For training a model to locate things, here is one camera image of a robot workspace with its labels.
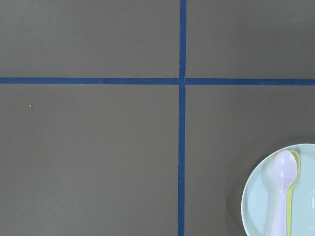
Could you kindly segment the white round plate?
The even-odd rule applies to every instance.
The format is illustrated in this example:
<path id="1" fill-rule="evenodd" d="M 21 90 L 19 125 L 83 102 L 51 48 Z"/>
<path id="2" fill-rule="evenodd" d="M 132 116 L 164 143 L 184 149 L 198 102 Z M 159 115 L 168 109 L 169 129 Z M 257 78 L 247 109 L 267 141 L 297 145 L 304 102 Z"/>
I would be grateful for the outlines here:
<path id="1" fill-rule="evenodd" d="M 299 156 L 299 177 L 292 190 L 290 236 L 315 234 L 315 146 L 296 144 L 286 147 Z M 251 172 L 245 184 L 241 216 L 249 236 L 268 236 L 271 233 L 276 204 L 276 185 L 271 178 L 271 163 L 275 153 L 265 157 Z"/>

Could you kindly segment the pink plastic spoon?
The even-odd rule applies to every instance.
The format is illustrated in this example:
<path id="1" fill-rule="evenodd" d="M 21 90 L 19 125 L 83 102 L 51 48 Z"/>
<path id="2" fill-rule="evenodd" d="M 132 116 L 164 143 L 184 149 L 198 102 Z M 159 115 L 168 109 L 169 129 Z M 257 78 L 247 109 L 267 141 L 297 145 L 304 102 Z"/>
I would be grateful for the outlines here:
<path id="1" fill-rule="evenodd" d="M 271 177 L 276 184 L 276 204 L 271 235 L 287 235 L 287 192 L 297 180 L 298 165 L 291 151 L 282 150 L 273 159 Z"/>

